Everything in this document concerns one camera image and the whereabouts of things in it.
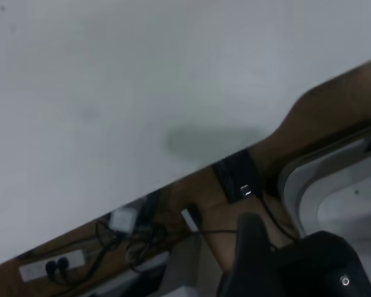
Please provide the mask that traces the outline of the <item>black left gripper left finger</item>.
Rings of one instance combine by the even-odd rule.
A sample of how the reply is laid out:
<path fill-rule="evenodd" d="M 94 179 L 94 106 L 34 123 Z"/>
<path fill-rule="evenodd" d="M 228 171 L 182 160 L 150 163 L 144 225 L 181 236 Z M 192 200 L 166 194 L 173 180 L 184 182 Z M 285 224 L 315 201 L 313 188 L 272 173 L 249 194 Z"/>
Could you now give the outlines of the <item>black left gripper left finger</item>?
<path fill-rule="evenodd" d="M 235 258 L 220 281 L 218 296 L 272 296 L 269 282 L 270 245 L 262 219 L 243 213 L 237 221 Z"/>

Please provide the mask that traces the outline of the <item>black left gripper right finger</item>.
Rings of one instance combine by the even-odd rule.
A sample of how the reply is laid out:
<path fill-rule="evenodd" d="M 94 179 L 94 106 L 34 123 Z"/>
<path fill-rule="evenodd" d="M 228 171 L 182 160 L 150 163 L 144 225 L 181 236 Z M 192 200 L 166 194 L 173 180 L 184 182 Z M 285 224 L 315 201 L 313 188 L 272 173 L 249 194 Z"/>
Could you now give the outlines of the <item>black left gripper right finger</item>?
<path fill-rule="evenodd" d="M 263 253 L 260 296 L 371 296 L 371 282 L 347 241 L 319 231 Z"/>

